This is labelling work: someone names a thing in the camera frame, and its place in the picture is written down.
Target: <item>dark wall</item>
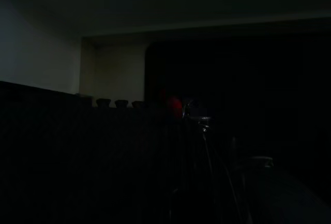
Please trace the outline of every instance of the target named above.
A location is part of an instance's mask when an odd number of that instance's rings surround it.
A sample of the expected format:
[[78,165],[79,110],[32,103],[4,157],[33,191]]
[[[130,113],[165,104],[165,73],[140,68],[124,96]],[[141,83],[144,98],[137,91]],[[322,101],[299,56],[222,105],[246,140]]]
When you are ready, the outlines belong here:
[[158,85],[201,98],[247,149],[313,171],[330,151],[329,41],[319,33],[155,43],[145,99]]

